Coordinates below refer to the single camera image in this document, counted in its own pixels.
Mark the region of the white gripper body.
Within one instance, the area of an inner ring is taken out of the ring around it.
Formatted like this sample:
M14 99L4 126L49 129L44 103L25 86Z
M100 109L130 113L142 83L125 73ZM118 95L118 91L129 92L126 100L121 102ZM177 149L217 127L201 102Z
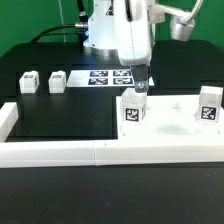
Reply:
M148 64L152 41L146 0L114 0L113 9L120 63Z

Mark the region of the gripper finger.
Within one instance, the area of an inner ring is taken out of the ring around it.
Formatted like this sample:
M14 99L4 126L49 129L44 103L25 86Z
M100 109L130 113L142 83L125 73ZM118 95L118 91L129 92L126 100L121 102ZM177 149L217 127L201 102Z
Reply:
M148 91L148 69L145 64L133 65L131 73L134 79L134 88L137 93Z

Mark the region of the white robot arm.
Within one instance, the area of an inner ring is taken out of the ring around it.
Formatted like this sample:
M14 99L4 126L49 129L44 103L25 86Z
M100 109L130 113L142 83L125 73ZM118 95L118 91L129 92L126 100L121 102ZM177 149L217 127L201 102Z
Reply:
M196 0L191 11L162 5L159 0L93 0L88 19L88 37L84 50L92 54L119 58L129 66L138 93L149 90L150 62L155 43L156 25L171 15L170 35L188 41L195 26L195 16L203 4Z

